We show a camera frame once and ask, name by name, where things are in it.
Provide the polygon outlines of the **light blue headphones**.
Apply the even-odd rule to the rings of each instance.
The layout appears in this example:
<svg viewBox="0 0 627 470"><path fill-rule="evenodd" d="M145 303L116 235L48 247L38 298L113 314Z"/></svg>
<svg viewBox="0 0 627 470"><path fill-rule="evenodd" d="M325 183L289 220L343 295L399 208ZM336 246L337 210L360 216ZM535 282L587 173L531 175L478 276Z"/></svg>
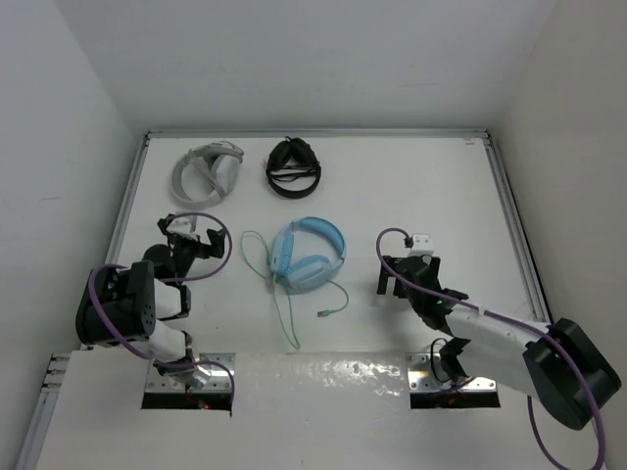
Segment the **light blue headphones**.
<svg viewBox="0 0 627 470"><path fill-rule="evenodd" d="M312 255L292 261L295 235L306 231L325 238L334 248L337 259ZM347 254L347 244L336 225L319 217L307 216L285 225L274 237L268 256L268 267L277 281L288 291L305 292L325 284L339 272Z"/></svg>

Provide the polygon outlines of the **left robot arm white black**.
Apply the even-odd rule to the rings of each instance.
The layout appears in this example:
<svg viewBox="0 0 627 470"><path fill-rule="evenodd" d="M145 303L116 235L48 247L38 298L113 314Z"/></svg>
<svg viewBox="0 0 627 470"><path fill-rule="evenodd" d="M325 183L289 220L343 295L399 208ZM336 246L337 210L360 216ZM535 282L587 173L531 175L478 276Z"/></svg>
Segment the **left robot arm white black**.
<svg viewBox="0 0 627 470"><path fill-rule="evenodd" d="M146 250L131 266L109 263L92 269L75 316L85 346L123 347L186 390L200 391L234 374L217 359L197 352L192 335L168 325L188 317L191 282L218 274L233 244L226 225L204 212L168 214L158 221L166 241Z"/></svg>

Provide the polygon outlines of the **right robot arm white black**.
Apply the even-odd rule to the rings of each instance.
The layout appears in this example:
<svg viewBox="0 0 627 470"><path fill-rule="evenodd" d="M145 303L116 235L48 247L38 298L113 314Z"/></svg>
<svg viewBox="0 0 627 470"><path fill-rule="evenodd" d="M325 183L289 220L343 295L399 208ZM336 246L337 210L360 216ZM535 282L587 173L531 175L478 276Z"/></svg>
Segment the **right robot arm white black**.
<svg viewBox="0 0 627 470"><path fill-rule="evenodd" d="M482 376L538 401L560 424L581 430L622 382L584 330L562 318L554 324L497 319L469 308L466 293L441 286L439 258L383 257L377 292L395 281L394 296L409 301L429 328L449 336L440 352L444 376L458 382Z"/></svg>

